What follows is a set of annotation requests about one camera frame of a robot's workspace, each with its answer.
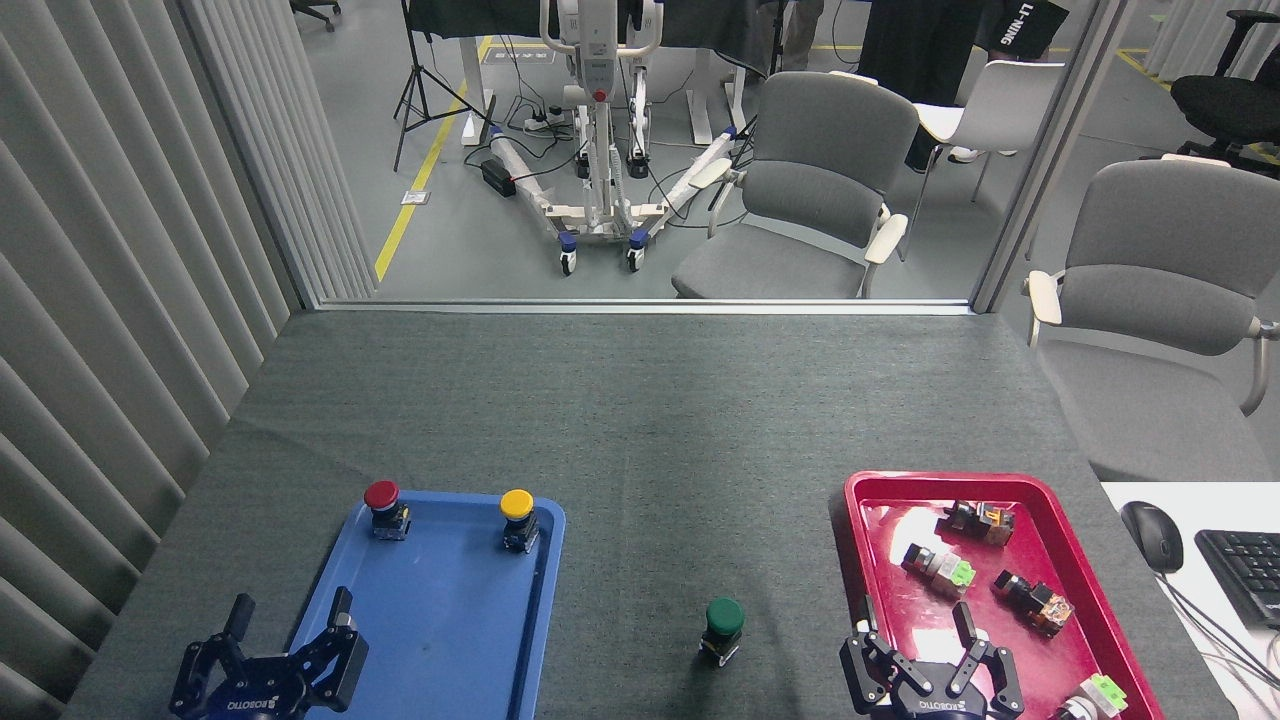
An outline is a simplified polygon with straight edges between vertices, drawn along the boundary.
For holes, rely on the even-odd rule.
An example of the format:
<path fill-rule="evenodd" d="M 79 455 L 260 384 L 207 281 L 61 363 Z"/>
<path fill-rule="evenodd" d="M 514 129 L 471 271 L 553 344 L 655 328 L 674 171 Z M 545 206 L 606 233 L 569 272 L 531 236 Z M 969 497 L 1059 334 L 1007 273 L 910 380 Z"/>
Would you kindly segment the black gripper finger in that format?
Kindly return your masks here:
<path fill-rule="evenodd" d="M 968 602 L 956 602 L 952 616 L 965 655 L 950 679 L 950 697 L 959 700 L 964 691 L 970 689 L 972 678 L 982 665 L 989 674 L 995 693 L 988 701 L 988 708 L 995 716 L 1020 716 L 1024 712 L 1024 698 L 1012 651 L 980 635 Z"/>
<path fill-rule="evenodd" d="M 348 588 L 337 588 L 325 629 L 294 652 L 302 712 L 324 707 L 343 714 L 349 708 L 369 656 L 369 643 L 351 615 L 352 602 Z"/>
<path fill-rule="evenodd" d="M 239 593 L 221 632 L 187 646 L 170 697 L 175 716 L 207 716 L 218 693 L 242 689 L 248 680 L 241 642 L 255 611 L 250 594 Z"/>
<path fill-rule="evenodd" d="M 840 650 L 845 680 L 858 714 L 869 714 L 895 688 L 908 679 L 910 662 L 879 634 L 876 606 L 864 597 L 854 633 Z"/>

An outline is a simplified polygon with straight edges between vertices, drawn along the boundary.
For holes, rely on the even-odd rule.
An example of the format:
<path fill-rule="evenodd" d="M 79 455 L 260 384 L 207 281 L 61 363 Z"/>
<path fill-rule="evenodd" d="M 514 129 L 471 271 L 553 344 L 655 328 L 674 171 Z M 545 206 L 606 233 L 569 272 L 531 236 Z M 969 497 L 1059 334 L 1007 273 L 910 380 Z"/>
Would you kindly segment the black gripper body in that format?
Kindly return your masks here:
<path fill-rule="evenodd" d="M 897 719 L 986 719 L 988 700 L 972 682 L 977 664 L 913 664 L 922 678 L 916 688 L 905 670 L 891 667 L 890 707 Z"/>
<path fill-rule="evenodd" d="M 251 659 L 241 679 L 228 676 L 211 692 L 196 719 L 302 719 L 306 680 L 301 666 L 284 656 Z"/>

